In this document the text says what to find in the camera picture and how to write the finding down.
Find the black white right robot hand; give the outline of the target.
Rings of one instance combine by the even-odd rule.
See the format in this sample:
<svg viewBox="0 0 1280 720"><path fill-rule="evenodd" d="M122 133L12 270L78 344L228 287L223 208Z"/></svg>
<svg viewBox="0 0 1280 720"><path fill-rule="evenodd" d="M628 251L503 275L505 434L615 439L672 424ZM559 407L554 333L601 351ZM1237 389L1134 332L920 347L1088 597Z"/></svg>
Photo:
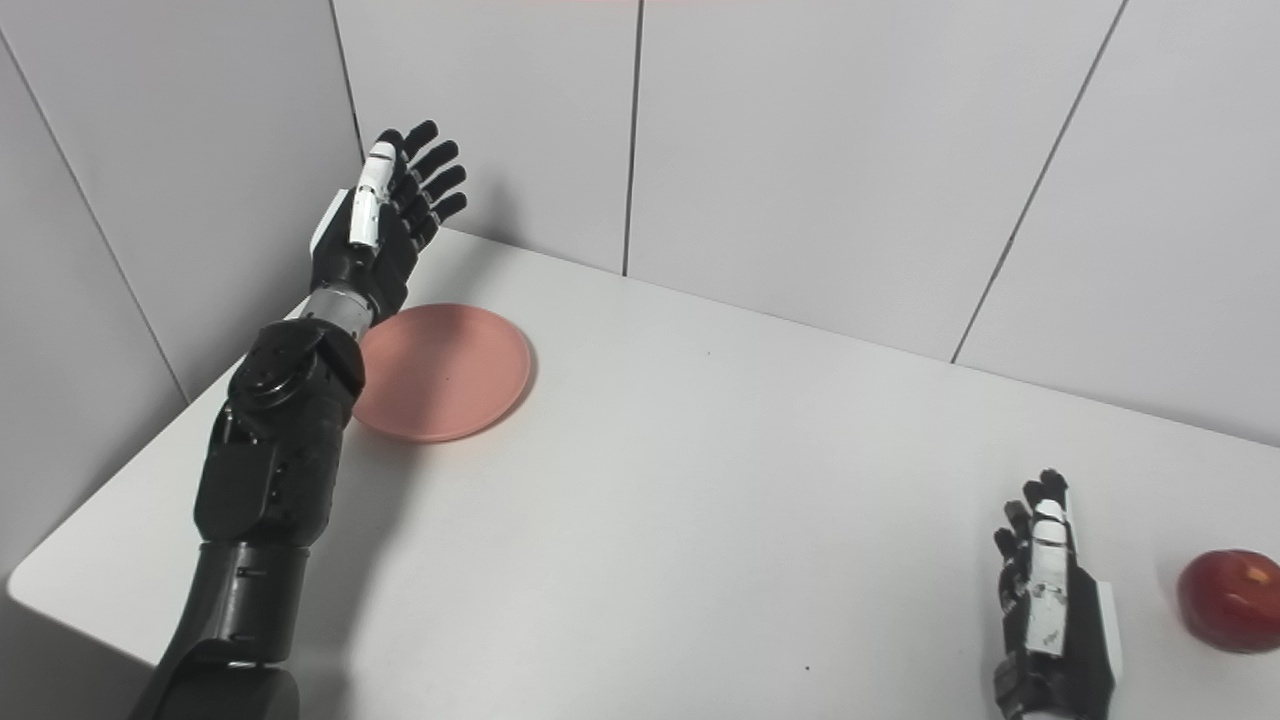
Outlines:
<svg viewBox="0 0 1280 720"><path fill-rule="evenodd" d="M1005 719L1106 719L1123 674L1114 589L1080 565L1065 477L1044 469L1021 492L993 534L1004 638L995 703Z"/></svg>

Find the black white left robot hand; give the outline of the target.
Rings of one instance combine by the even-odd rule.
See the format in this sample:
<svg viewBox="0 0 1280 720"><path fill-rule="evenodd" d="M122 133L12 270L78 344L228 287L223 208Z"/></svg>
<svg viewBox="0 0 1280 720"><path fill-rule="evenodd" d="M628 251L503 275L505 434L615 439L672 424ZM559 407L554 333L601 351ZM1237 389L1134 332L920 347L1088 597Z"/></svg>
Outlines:
<svg viewBox="0 0 1280 720"><path fill-rule="evenodd" d="M458 143L443 140L434 120L407 133L384 129L314 232L308 302L349 299L367 327L397 314L420 254L466 209L466 178Z"/></svg>

